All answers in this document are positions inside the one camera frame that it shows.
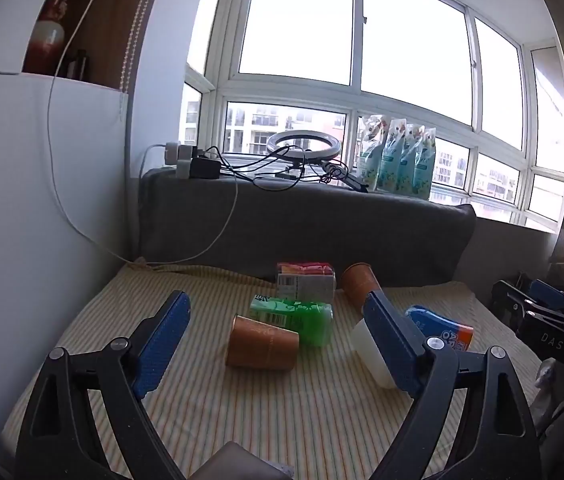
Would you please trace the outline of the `blue orange drink can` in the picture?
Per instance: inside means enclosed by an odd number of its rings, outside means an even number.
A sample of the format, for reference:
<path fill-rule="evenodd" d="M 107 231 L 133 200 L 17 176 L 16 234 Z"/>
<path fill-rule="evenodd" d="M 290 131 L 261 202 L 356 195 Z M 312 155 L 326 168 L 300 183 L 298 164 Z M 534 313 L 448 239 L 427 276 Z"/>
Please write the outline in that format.
<path fill-rule="evenodd" d="M 474 336 L 472 326 L 450 320 L 421 306 L 408 308 L 405 311 L 405 315 L 417 326 L 424 336 L 438 337 L 457 351 L 467 351 L 469 349 L 472 336 Z"/>

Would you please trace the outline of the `black power adapter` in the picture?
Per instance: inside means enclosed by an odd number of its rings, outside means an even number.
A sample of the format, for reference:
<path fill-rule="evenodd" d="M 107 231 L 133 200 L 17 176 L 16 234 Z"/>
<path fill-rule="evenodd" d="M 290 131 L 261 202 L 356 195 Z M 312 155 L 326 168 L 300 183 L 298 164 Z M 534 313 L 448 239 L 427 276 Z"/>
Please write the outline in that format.
<path fill-rule="evenodd" d="M 195 157 L 191 160 L 191 179 L 216 180 L 220 177 L 222 164 L 218 159 Z"/>

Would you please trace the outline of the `teal refill pouches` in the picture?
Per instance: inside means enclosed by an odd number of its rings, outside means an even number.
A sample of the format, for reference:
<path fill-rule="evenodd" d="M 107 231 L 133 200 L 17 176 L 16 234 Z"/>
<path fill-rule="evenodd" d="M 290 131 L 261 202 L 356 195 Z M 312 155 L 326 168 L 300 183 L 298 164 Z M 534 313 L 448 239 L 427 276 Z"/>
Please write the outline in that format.
<path fill-rule="evenodd" d="M 364 191 L 428 200 L 437 156 L 435 128 L 405 118 L 358 118 L 355 177 Z"/>

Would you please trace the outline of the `orange paper cup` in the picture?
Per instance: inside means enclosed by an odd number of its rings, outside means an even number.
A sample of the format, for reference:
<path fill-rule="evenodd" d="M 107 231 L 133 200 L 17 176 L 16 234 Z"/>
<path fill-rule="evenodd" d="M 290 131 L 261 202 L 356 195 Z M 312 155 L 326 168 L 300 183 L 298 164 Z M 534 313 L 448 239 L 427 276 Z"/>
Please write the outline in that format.
<path fill-rule="evenodd" d="M 288 372 L 296 364 L 299 335 L 291 330 L 235 315 L 225 365 Z"/>
<path fill-rule="evenodd" d="M 340 288 L 344 291 L 352 307 L 362 312 L 367 295 L 381 290 L 372 267 L 365 262 L 353 263 L 344 270 L 339 279 Z"/>

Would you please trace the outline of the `green plastic pouch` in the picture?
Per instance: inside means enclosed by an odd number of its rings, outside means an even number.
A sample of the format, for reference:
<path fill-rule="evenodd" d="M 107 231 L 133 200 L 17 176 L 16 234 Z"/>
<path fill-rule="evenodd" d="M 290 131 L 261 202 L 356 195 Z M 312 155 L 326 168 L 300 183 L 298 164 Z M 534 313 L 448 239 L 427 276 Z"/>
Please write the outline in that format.
<path fill-rule="evenodd" d="M 331 340 L 333 307 L 325 302 L 256 295 L 248 308 L 248 317 L 295 332 L 300 343 L 307 346 L 322 348 Z"/>

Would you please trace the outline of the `white power strip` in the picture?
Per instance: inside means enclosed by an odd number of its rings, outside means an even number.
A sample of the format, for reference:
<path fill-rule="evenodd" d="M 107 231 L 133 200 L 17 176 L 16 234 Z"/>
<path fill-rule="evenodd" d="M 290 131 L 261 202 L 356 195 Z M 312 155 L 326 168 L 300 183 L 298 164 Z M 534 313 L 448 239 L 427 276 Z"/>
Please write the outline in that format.
<path fill-rule="evenodd" d="M 163 161 L 166 166 L 175 168 L 175 177 L 187 180 L 191 175 L 192 160 L 196 157 L 197 147 L 180 142 L 169 142 L 165 145 Z"/>

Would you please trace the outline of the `white plastic cup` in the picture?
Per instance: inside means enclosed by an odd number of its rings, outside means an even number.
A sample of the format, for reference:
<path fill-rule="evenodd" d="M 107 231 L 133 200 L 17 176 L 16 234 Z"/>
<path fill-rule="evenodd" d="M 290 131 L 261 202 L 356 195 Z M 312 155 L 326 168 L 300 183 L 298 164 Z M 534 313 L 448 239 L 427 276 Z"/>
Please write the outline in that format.
<path fill-rule="evenodd" d="M 383 389 L 394 389 L 396 383 L 393 381 L 384 358 L 379 352 L 377 344 L 373 339 L 367 323 L 361 320 L 351 332 L 351 343 L 362 363 L 372 375 L 376 384 Z"/>

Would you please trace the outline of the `orange paper cup lying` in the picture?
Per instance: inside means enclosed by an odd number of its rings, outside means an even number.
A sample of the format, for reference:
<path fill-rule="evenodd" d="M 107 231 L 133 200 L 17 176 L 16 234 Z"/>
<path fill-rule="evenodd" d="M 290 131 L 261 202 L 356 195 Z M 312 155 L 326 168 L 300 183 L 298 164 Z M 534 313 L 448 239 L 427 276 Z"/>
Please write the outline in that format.
<path fill-rule="evenodd" d="M 235 315 L 225 365 L 288 372 L 296 364 L 299 335 L 291 330 Z"/>

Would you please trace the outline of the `red vase on shelf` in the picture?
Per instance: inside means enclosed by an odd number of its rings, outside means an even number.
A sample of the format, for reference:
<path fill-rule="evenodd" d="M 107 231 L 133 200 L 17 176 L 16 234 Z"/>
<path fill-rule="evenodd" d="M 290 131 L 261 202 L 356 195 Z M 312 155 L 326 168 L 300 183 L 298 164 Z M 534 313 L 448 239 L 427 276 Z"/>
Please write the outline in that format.
<path fill-rule="evenodd" d="M 53 75 L 65 44 L 63 20 L 70 0 L 46 0 L 32 29 L 23 72 Z"/>

